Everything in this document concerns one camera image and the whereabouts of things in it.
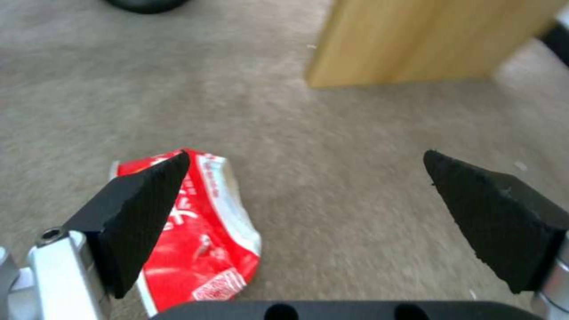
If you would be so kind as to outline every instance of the wooden panel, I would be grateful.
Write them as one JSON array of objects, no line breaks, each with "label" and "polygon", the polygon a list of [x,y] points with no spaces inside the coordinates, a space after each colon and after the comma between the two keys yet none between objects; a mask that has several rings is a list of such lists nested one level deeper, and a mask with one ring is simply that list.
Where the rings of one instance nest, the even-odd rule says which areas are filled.
[{"label": "wooden panel", "polygon": [[311,87],[488,76],[567,0],[337,0]]}]

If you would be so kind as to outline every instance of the black object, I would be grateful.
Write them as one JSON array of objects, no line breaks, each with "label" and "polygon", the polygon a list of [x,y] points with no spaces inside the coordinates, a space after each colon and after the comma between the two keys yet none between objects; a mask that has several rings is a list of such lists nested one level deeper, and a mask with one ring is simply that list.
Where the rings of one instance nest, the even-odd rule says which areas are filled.
[{"label": "black object", "polygon": [[501,303],[464,301],[194,302],[167,310],[152,319],[539,320],[531,313]]},{"label": "black object", "polygon": [[557,22],[550,31],[541,37],[541,41],[567,66],[569,66],[569,30],[563,23]]},{"label": "black object", "polygon": [[115,298],[132,287],[150,256],[188,166],[188,154],[182,152],[114,178],[64,224],[86,235],[101,279]]},{"label": "black object", "polygon": [[538,290],[569,229],[567,212],[512,175],[432,150],[423,161],[476,256],[513,293]]},{"label": "black object", "polygon": [[106,0],[111,5],[121,9],[141,13],[156,14],[175,9],[188,0]]}]

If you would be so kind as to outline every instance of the black foam pad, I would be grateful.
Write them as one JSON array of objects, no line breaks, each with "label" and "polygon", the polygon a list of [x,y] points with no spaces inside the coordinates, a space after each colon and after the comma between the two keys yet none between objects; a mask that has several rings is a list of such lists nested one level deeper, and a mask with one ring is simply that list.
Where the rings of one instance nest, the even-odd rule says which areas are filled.
[{"label": "black foam pad", "polygon": [[569,229],[567,212],[512,175],[432,150],[423,161],[476,256],[513,293],[539,289]]},{"label": "black foam pad", "polygon": [[111,180],[64,227],[83,232],[107,290],[122,298],[135,283],[188,171],[185,152]]}]

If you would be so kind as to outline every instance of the floor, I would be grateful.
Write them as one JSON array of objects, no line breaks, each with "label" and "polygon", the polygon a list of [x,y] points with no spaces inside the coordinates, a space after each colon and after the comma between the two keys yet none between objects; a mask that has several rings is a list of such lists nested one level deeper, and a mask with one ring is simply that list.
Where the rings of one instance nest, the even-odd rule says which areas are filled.
[{"label": "floor", "polygon": [[[422,165],[429,148],[513,173],[569,208],[569,71],[530,42],[489,80],[312,90],[329,0],[0,0],[0,243],[19,263],[115,159],[228,157],[263,236],[238,297],[494,300]],[[143,318],[137,293],[115,319]]]}]

